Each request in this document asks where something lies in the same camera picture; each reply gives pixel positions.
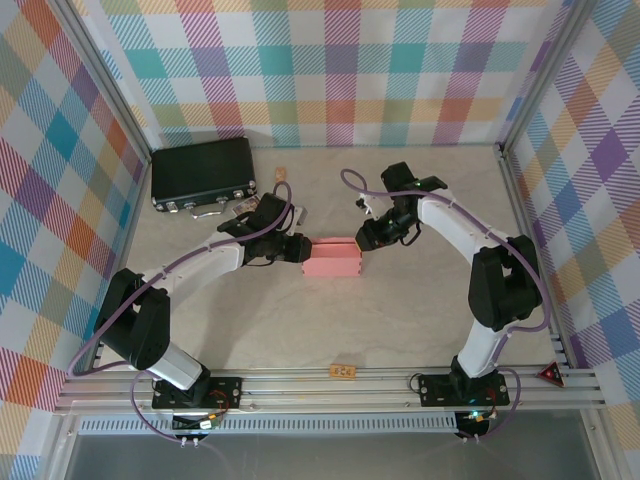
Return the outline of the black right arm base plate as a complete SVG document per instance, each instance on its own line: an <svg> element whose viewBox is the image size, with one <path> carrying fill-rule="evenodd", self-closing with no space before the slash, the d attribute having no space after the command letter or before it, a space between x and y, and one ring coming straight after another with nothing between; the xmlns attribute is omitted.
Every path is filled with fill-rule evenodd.
<svg viewBox="0 0 640 480"><path fill-rule="evenodd" d="M422 407L492 407L510 404L505 377L497 372L469 380L454 380L449 374L420 375L418 387Z"/></svg>

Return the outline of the black briefcase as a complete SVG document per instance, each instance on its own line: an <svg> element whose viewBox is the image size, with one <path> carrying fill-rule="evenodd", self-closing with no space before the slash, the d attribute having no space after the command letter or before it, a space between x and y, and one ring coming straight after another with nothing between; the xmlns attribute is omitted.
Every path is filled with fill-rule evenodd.
<svg viewBox="0 0 640 480"><path fill-rule="evenodd" d="M151 154L151 202L156 211L177 213L218 205L224 209L257 191L249 139L236 137Z"/></svg>

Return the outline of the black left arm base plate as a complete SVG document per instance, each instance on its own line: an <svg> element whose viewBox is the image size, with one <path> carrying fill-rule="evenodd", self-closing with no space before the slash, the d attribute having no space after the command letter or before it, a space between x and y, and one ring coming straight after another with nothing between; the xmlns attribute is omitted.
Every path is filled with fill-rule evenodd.
<svg viewBox="0 0 640 480"><path fill-rule="evenodd" d="M153 409L238 409L242 395L240 377L214 377L197 381L188 390L182 390L166 380L153 384Z"/></svg>

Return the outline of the red triangular sign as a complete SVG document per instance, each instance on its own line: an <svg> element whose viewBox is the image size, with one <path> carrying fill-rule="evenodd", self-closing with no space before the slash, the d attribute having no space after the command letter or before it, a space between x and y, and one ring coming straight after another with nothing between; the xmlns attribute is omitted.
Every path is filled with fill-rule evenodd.
<svg viewBox="0 0 640 480"><path fill-rule="evenodd" d="M564 377L557 361L550 362L536 374L536 377L557 387L565 387Z"/></svg>

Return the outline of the aluminium frame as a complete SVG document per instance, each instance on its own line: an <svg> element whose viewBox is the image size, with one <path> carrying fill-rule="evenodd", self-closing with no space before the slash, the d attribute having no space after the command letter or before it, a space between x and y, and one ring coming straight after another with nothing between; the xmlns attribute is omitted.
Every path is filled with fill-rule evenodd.
<svg viewBox="0 0 640 480"><path fill-rule="evenodd" d="M344 169L341 179L351 190L366 183L352 169ZM289 201L290 187L277 183L270 192ZM155 415L170 415L186 424L194 421L223 420L231 414L368 414L400 412L452 412L458 431L452 433L464 442L478 442L504 427L518 408L530 410L577 410L586 419L594 418L605 401L593 372L558 363L565 387L560 388L536 377L539 371L507 367L496 362L505 377L510 404L492 407L422 407L418 394L421 374L447 374L446 368L408 371L400 368L369 368L355 379L332 378L327 369L210 370L214 377L240 377L242 395L238 409L153 409L153 384L159 381L148 371L138 371L119 355L117 362L93 370L72 371L62 391L60 409L76 415L124 411L138 418L155 434L181 444L198 446L213 433L183 435L164 433L149 422Z"/></svg>

